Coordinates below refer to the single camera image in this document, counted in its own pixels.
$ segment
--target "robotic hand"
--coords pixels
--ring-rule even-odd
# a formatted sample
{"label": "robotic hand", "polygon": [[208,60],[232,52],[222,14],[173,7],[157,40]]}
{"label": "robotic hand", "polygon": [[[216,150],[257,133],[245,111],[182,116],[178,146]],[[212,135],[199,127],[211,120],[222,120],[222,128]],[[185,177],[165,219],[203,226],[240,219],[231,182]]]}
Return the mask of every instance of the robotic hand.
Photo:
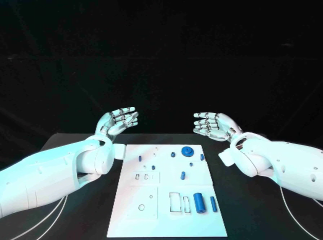
{"label": "robotic hand", "polygon": [[193,132],[216,141],[229,141],[219,158],[227,167],[237,165],[248,177],[268,177],[286,189],[323,201],[323,150],[284,141],[270,141],[244,132],[222,113],[195,113]]}
{"label": "robotic hand", "polygon": [[108,173],[114,159],[126,157],[126,145],[113,141],[139,124],[133,111],[105,113],[84,141],[35,153],[0,171],[0,218],[55,202]]}

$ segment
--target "table surface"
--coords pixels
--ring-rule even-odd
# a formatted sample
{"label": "table surface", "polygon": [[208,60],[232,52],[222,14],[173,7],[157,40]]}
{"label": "table surface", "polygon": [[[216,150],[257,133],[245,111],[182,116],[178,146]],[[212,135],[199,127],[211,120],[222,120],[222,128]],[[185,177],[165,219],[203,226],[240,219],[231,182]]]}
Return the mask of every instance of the table surface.
{"label": "table surface", "polygon": [[[82,141],[88,136],[91,134],[56,133],[42,147],[42,151]],[[235,165],[231,167],[224,165],[218,153],[229,147],[229,142],[218,142],[199,134],[120,134],[114,143],[202,145],[229,240],[313,239],[289,214],[280,186],[273,180],[263,176],[251,178],[242,174]],[[103,240],[107,238],[121,167],[123,161],[114,160],[108,174],[68,195],[62,214],[42,240]],[[284,189],[284,197],[297,221],[323,240],[322,207],[310,198],[287,189]],[[33,227],[51,213],[56,204],[58,201],[3,217],[0,219],[0,240],[12,239]],[[61,207],[19,240],[38,239],[56,219],[59,210]]]}

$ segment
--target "robotic arm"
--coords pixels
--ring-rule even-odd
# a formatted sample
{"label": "robotic arm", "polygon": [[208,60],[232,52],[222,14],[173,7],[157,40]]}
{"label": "robotic arm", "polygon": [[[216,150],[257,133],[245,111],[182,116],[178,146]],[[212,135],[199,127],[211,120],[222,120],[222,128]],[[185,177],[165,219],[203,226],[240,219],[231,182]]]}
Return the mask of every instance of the robotic arm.
{"label": "robotic arm", "polygon": [[55,202],[108,173],[126,156],[126,145],[113,141],[139,124],[133,111],[107,112],[87,140],[38,152],[0,171],[0,218]]}
{"label": "robotic arm", "polygon": [[237,165],[248,177],[268,177],[286,189],[323,201],[323,150],[284,141],[270,141],[261,135],[244,132],[222,113],[195,113],[205,118],[193,132],[216,141],[229,141],[219,153],[225,166]]}

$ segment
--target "black background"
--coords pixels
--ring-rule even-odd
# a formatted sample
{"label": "black background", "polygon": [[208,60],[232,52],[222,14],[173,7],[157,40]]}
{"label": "black background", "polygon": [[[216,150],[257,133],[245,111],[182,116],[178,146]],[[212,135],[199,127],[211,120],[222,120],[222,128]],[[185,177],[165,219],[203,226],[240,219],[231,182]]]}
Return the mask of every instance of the black background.
{"label": "black background", "polygon": [[323,149],[323,0],[0,1],[0,169],[124,107],[124,133],[215,112]]}

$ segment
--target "blue round knob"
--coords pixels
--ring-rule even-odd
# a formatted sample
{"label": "blue round knob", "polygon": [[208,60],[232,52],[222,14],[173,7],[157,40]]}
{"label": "blue round knob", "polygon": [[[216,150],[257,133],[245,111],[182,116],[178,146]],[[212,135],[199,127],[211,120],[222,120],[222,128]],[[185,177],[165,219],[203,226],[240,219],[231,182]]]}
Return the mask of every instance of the blue round knob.
{"label": "blue round knob", "polygon": [[189,146],[185,146],[182,148],[182,155],[186,157],[192,157],[195,155],[195,150]]}

